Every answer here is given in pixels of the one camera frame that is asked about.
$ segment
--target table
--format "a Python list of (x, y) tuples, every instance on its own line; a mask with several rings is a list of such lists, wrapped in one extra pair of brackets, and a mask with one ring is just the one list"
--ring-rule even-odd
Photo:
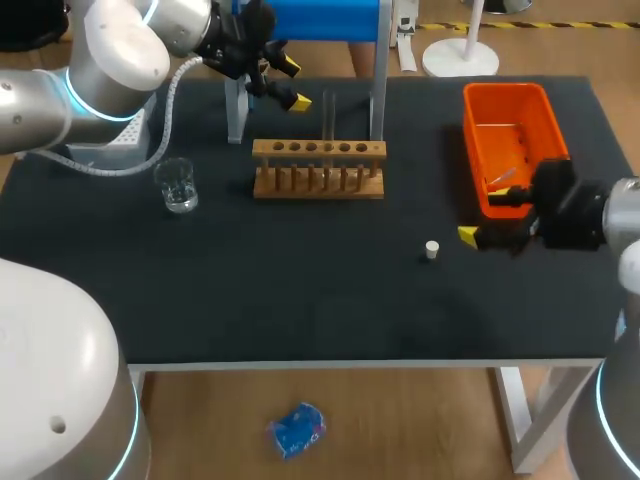
[[(630, 174), (586, 80), (509, 80), (545, 86), (580, 175), (613, 184)], [(27, 158), (0, 200), (0, 255), (92, 295), (136, 372), (495, 367), (514, 469), (530, 473), (613, 344), (623, 295), (606, 249), (534, 245), (512, 259), (458, 240), (456, 226), (478, 215), (461, 130), (465, 83), (390, 80), (385, 200), (305, 203), (251, 198), (251, 145), (226, 143), (222, 84), (185, 82), (170, 154), (194, 160), (200, 206), (191, 215), (169, 216), (150, 174), (86, 178)], [(337, 93), (344, 139), (366, 138), (365, 85), (298, 83), (314, 99)], [(320, 103), (300, 117), (265, 102), (247, 136), (318, 138)], [(441, 251), (426, 264), (430, 239)], [(517, 369), (525, 362), (558, 367), (535, 421)]]

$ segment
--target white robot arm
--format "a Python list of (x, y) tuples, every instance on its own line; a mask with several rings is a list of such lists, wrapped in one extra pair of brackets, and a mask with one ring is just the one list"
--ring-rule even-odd
[(113, 140), (165, 80), (169, 53), (195, 52), (224, 75), (248, 75), (252, 94), (287, 110), (309, 103), (259, 71), (261, 59), (299, 71), (285, 42), (269, 41), (275, 16), (261, 0), (236, 16), (212, 0), (74, 0), (71, 9), (68, 68), (0, 70), (0, 154)]
[(521, 252), (533, 237), (552, 249), (596, 250), (606, 244), (618, 259), (618, 280), (627, 293), (618, 322), (619, 338), (577, 397), (567, 424), (567, 451), (575, 478), (637, 480), (640, 179), (622, 179), (607, 188), (579, 180), (571, 160), (550, 160), (538, 166), (531, 187), (512, 187), (498, 201), (501, 205), (531, 204), (532, 208), (515, 230), (461, 227), (464, 241), (481, 250), (506, 248), (514, 253)]

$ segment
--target test tube rack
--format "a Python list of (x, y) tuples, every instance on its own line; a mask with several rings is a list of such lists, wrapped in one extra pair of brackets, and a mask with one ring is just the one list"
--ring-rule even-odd
[(383, 141), (253, 141), (254, 198), (383, 199)]

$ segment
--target blue stand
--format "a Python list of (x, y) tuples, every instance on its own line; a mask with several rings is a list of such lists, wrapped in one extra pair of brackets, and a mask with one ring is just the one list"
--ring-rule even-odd
[[(248, 0), (233, 0), (233, 9)], [(375, 42), (376, 58), (371, 88), (369, 132), (371, 140), (382, 140), (384, 103), (387, 89), (387, 62), (391, 33), (392, 0), (269, 0), (278, 23), (274, 38), (279, 40), (320, 40)], [(245, 79), (225, 80), (229, 143), (242, 142), (248, 105)]]

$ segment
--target white cable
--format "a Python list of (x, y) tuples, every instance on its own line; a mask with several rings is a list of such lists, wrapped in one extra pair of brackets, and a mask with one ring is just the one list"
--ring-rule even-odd
[(129, 175), (135, 175), (136, 173), (144, 172), (149, 169), (156, 163), (158, 160), (162, 158), (167, 147), (169, 146), (169, 139), (171, 138), (171, 126), (173, 121), (173, 101), (176, 96), (176, 89), (178, 88), (178, 82), (182, 78), (182, 76), (187, 72), (187, 70), (192, 67), (199, 65), (202, 63), (202, 57), (194, 57), (190, 60), (184, 62), (180, 68), (176, 71), (171, 79), (171, 83), (169, 84), (169, 91), (167, 92), (167, 104), (166, 110), (164, 114), (164, 128), (162, 130), (162, 140), (160, 141), (160, 145), (148, 160), (141, 163), (140, 165), (136, 165), (135, 167), (126, 168), (124, 170), (103, 170), (99, 168), (88, 167), (81, 163), (75, 162), (70, 158), (67, 158), (63, 155), (58, 155), (57, 153), (50, 152), (48, 150), (34, 150), (34, 153), (42, 155), (54, 162), (61, 163), (65, 167), (72, 168), (77, 170), (78, 172), (86, 173), (88, 175), (94, 175), (98, 177), (126, 177)]

